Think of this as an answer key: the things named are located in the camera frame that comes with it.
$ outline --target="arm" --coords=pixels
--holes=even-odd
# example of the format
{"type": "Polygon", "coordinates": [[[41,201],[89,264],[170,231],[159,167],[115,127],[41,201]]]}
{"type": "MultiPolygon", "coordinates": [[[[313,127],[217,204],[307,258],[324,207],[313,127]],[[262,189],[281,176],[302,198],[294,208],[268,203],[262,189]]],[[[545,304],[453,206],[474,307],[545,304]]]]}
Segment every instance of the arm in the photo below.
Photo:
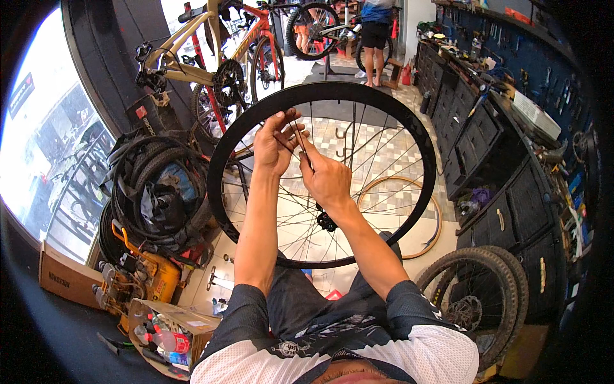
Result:
{"type": "Polygon", "coordinates": [[[349,195],[352,171],[342,163],[322,156],[305,141],[313,171],[307,157],[300,153],[303,182],[331,219],[341,228],[354,252],[356,263],[365,280],[386,300],[397,283],[409,280],[397,256],[369,226],[349,195]]]}
{"type": "MultiPolygon", "coordinates": [[[[254,139],[254,172],[247,211],[235,252],[235,285],[248,284],[268,294],[277,260],[277,198],[279,179],[288,169],[298,145],[292,129],[283,128],[300,117],[296,109],[271,116],[254,139]]],[[[299,130],[305,125],[297,124],[299,130]]]]}

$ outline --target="window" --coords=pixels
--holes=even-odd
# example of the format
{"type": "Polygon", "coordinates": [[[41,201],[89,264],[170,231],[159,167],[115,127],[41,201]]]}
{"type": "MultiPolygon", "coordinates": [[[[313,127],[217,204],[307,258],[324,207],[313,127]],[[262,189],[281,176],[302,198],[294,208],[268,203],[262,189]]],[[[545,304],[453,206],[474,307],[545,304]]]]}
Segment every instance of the window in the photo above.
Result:
{"type": "Polygon", "coordinates": [[[115,139],[87,98],[61,10],[40,25],[14,79],[0,145],[0,195],[38,240],[85,263],[115,139]]]}

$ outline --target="person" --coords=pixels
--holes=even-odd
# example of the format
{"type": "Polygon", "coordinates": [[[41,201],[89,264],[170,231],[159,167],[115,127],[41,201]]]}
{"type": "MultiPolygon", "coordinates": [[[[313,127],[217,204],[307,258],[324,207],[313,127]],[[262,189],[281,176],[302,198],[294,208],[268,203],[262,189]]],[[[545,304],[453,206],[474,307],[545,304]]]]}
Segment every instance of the person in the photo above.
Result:
{"type": "Polygon", "coordinates": [[[395,0],[365,0],[362,17],[362,46],[365,48],[365,72],[369,87],[381,86],[384,70],[384,46],[390,30],[392,6],[395,0]],[[375,54],[375,79],[373,78],[373,54],[375,54]]]}
{"type": "Polygon", "coordinates": [[[350,169],[321,155],[303,124],[283,130],[300,116],[294,108],[278,112],[255,136],[235,288],[192,383],[471,383],[476,345],[408,278],[398,244],[383,240],[389,233],[378,236],[362,217],[349,194],[350,169]],[[301,270],[275,265],[284,257],[279,180],[301,141],[303,183],[347,237],[359,268],[337,301],[322,297],[301,270]]]}

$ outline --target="blue shirt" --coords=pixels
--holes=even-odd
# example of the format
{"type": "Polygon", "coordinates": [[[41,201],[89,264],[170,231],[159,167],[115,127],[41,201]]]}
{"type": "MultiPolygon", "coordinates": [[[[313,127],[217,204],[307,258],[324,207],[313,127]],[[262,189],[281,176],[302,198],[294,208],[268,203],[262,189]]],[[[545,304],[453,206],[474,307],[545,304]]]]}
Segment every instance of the blue shirt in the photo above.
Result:
{"type": "Polygon", "coordinates": [[[386,0],[365,1],[361,12],[362,21],[390,24],[393,4],[386,0]]]}

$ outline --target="finger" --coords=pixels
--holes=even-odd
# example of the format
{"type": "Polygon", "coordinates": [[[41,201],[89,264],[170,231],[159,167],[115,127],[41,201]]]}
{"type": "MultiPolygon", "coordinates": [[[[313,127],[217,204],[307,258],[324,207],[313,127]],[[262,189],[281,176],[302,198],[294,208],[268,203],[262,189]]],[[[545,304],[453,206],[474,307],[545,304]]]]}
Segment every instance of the finger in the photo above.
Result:
{"type": "Polygon", "coordinates": [[[309,131],[302,131],[301,136],[302,137],[299,139],[297,135],[294,135],[292,139],[288,140],[288,143],[292,146],[291,148],[293,150],[300,145],[301,142],[299,140],[307,141],[307,138],[309,137],[309,131]]]}
{"type": "Polygon", "coordinates": [[[285,112],[284,124],[280,127],[277,127],[279,131],[281,131],[287,124],[289,124],[292,128],[297,126],[297,122],[294,121],[301,117],[301,113],[297,111],[296,108],[290,108],[285,112]]]}
{"type": "Polygon", "coordinates": [[[301,159],[301,164],[299,164],[299,168],[301,169],[301,173],[303,174],[303,184],[305,187],[307,185],[311,185],[311,180],[313,179],[313,171],[311,167],[309,167],[309,161],[307,160],[307,156],[304,152],[299,152],[298,157],[301,159]]]}
{"type": "Polygon", "coordinates": [[[311,144],[309,140],[303,140],[303,145],[305,146],[305,151],[307,152],[307,156],[311,160],[311,164],[313,165],[314,169],[317,168],[324,161],[324,157],[317,151],[315,145],[311,144]]]}
{"type": "Polygon", "coordinates": [[[298,123],[296,126],[294,124],[288,125],[284,130],[284,135],[287,139],[290,139],[294,135],[294,131],[302,131],[305,129],[305,124],[298,123]]]}
{"type": "Polygon", "coordinates": [[[275,130],[280,130],[280,128],[278,127],[284,127],[286,125],[286,123],[284,123],[285,120],[286,114],[283,111],[279,111],[266,120],[264,127],[262,127],[262,130],[269,134],[273,133],[273,131],[275,130]]]}

